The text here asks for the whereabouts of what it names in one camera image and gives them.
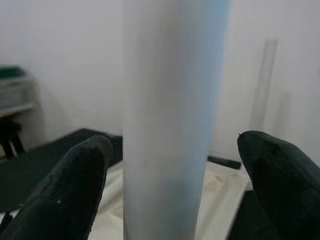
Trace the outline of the white plastic children table top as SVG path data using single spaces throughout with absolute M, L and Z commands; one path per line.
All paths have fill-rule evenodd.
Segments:
M 194 240 L 227 240 L 249 179 L 239 170 L 207 162 Z M 123 240 L 123 163 L 107 177 L 88 240 Z

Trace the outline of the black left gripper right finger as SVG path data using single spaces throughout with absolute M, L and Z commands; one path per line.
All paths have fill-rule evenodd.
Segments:
M 238 151 L 252 183 L 227 240 L 320 240 L 320 167 L 294 144 L 246 131 Z

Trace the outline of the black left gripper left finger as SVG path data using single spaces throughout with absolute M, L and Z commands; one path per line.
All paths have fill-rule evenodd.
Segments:
M 0 240 L 88 240 L 111 153 L 102 135 L 73 146 L 31 192 Z

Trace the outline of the white plastic table leg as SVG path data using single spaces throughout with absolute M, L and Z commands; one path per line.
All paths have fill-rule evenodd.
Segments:
M 265 40 L 250 118 L 250 127 L 256 131 L 264 128 L 277 46 L 277 39 Z
M 123 240 L 194 240 L 230 0 L 123 0 Z

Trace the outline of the black tablecloth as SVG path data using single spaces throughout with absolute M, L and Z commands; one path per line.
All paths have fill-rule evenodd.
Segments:
M 0 213 L 20 209 L 35 187 L 68 150 L 94 136 L 107 137 L 111 142 L 108 168 L 122 160 L 123 138 L 121 136 L 83 128 L 20 154 L 0 165 Z

